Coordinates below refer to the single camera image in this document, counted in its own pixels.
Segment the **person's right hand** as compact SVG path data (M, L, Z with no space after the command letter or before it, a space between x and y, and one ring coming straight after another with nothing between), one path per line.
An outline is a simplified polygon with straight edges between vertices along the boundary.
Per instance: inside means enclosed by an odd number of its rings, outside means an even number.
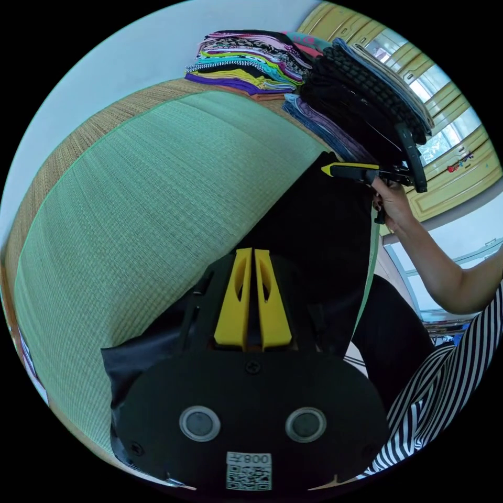
M386 226L398 236L403 234L416 221L403 186L396 182L385 183L376 177L371 187L375 191L373 206L384 212Z

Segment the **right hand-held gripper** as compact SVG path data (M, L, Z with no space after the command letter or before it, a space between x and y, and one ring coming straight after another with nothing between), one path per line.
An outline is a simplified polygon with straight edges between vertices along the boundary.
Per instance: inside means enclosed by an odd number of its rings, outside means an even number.
M371 184L376 177L381 178L385 183L396 182L402 185L403 188L408 182L407 177L404 175L394 173L390 170L379 169L379 165L375 164L334 162L321 167L321 171L334 178L364 178L364 183L370 187L373 196L375 191L371 187ZM385 224L384 212L379 212L376 209L375 211L377 212L377 222Z

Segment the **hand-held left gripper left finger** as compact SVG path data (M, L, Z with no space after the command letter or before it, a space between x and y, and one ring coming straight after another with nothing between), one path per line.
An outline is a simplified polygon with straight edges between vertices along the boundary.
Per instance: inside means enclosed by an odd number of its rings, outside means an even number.
M236 251L214 339L217 345L246 350L249 321L252 249Z

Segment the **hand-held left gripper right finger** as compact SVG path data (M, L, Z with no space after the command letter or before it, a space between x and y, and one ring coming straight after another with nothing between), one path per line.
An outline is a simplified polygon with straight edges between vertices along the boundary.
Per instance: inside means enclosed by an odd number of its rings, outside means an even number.
M287 347L292 335L270 253L255 249L254 255L261 349Z

